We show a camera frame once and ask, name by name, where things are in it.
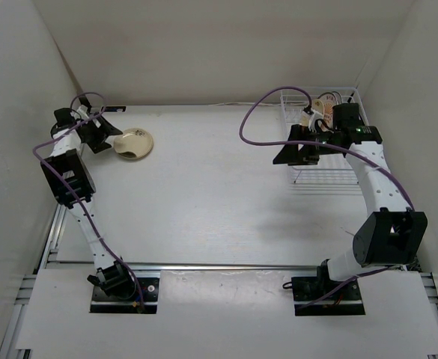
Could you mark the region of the cream plate with dark print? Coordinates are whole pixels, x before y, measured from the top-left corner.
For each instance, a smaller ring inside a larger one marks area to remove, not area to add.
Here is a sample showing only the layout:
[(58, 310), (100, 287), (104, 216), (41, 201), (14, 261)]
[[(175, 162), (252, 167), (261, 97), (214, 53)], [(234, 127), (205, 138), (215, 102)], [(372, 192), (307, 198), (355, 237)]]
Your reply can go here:
[(128, 159), (140, 159), (152, 150), (153, 137), (144, 129), (127, 129), (114, 139), (113, 148), (120, 156)]

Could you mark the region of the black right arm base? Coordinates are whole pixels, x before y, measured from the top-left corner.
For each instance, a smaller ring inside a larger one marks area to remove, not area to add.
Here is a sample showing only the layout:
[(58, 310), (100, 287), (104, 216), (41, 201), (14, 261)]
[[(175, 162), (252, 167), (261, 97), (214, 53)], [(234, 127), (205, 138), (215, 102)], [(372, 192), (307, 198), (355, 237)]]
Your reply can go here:
[(292, 277), (282, 284), (293, 296), (295, 316), (364, 316), (358, 280), (336, 282)]

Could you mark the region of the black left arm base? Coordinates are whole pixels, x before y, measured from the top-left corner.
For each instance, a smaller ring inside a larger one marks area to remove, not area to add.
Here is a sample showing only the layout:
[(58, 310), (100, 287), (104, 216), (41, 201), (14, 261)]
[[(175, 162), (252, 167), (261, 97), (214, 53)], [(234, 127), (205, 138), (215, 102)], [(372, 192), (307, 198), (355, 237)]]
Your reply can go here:
[(156, 314), (159, 299), (159, 278), (140, 277), (140, 290), (144, 306), (140, 306), (137, 291), (130, 290), (125, 294), (107, 295), (98, 286), (94, 286), (89, 312), (107, 314)]

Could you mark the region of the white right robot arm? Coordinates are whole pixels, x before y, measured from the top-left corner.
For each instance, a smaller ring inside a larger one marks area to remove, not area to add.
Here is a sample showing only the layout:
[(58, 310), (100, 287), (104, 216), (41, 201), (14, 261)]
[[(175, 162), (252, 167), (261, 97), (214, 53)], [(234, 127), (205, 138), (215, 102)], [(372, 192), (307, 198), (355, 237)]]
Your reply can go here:
[(365, 200), (367, 218), (353, 236), (350, 249), (327, 260), (326, 274), (315, 281), (319, 296), (334, 298), (342, 281), (388, 266), (411, 263), (425, 234), (428, 219), (414, 210), (391, 175), (383, 139), (364, 123), (356, 103), (332, 108), (332, 124), (310, 105), (291, 126), (288, 142), (274, 158), (275, 165), (316, 165), (326, 155), (342, 154), (355, 173)]

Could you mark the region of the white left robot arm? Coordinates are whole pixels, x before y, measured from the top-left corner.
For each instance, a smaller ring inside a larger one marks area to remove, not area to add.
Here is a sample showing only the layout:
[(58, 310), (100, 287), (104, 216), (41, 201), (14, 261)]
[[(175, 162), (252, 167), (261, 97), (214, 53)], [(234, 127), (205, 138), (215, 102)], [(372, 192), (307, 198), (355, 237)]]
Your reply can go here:
[(60, 108), (54, 111), (55, 125), (51, 128), (52, 153), (45, 159), (39, 156), (39, 145), (33, 154), (39, 159), (41, 169), (58, 204), (66, 207), (88, 243), (94, 259), (96, 273), (88, 281), (100, 288), (105, 295), (120, 300), (131, 299), (138, 290), (135, 276), (105, 243), (99, 227), (94, 222), (93, 195), (95, 184), (82, 161), (80, 148), (89, 146), (93, 153), (100, 153), (112, 147), (107, 142), (110, 136), (117, 136), (121, 130), (109, 123), (101, 113), (88, 117), (88, 108)]

